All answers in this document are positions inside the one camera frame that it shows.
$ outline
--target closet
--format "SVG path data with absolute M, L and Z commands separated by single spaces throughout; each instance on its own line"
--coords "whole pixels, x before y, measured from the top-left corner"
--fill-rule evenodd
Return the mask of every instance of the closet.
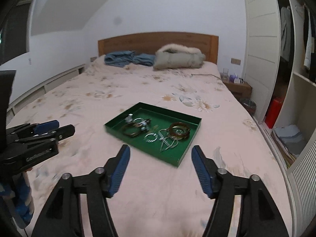
M 316 84 L 308 79 L 304 67 L 307 9 L 303 0 L 245 0 L 245 3 L 244 79 L 253 88 L 252 100 L 257 105 L 254 119 L 287 185 L 293 218 L 292 236 L 299 237 L 316 215 Z M 288 55 L 284 53 L 283 40 L 285 15 L 287 24 L 291 24 L 291 28 L 287 28 L 287 31 L 291 29 L 287 36 L 291 37 L 291 46 L 285 52 L 290 50 Z M 270 129 L 265 119 L 276 97 L 282 107 Z M 298 127 L 305 142 L 301 153 L 289 159 L 271 132 L 290 125 Z

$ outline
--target wall socket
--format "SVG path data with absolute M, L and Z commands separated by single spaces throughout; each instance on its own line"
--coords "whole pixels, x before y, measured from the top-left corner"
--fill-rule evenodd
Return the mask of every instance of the wall socket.
M 231 64 L 236 64 L 236 65 L 240 65 L 240 64 L 241 64 L 241 60 L 232 58 L 232 60 L 230 61 L 230 63 L 231 63 Z

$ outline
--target green tray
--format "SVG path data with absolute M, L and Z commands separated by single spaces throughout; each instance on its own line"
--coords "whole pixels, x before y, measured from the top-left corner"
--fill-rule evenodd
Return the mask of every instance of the green tray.
M 158 129 L 154 131 L 156 134 L 158 134 L 160 129 L 168 128 L 174 122 L 186 123 L 191 129 L 190 136 L 186 140 L 180 140 L 179 144 L 175 148 L 160 152 L 161 141 L 159 141 L 159 136 L 155 142 L 149 143 L 144 140 L 146 133 L 133 138 L 130 138 L 122 133 L 121 127 L 125 124 L 125 118 L 130 113 L 133 114 L 134 119 L 151 119 L 151 129 L 156 125 L 159 126 Z M 179 166 L 200 127 L 201 121 L 201 118 L 140 102 L 107 122 L 105 124 L 105 128 L 111 135 L 142 150 L 143 152 L 146 152 L 174 166 Z

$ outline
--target bed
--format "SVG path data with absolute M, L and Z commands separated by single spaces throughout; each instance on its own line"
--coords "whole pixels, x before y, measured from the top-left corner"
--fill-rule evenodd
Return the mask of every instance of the bed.
M 153 53 L 167 43 L 199 48 L 206 55 L 201 69 L 153 71 L 130 64 L 104 65 L 104 54 L 115 50 Z M 33 168 L 29 179 L 36 219 L 61 175 L 88 174 L 116 155 L 122 141 L 106 133 L 103 124 L 138 102 L 202 118 L 193 143 L 178 168 L 131 147 L 131 159 L 120 190 L 108 200 L 120 237 L 202 236 L 214 201 L 202 192 L 191 161 L 200 145 L 218 167 L 234 175 L 259 175 L 292 233 L 288 194 L 278 163 L 258 127 L 220 80 L 218 37 L 193 33 L 143 33 L 99 41 L 99 55 L 81 75 L 24 107 L 9 126 L 57 119 L 73 124 L 76 133 L 59 143 L 59 154 Z M 91 236 L 82 195 L 85 236 Z M 237 231 L 240 197 L 236 197 L 230 236 Z

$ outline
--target closet shelf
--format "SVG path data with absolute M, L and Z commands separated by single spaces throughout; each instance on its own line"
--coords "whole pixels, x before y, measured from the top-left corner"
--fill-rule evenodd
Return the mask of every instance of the closet shelf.
M 297 72 L 293 72 L 294 75 L 300 77 L 301 79 L 305 80 L 306 82 L 310 83 L 311 85 L 316 87 L 316 84 L 312 81 L 310 81 L 308 78 L 302 76 L 301 74 L 297 73 Z

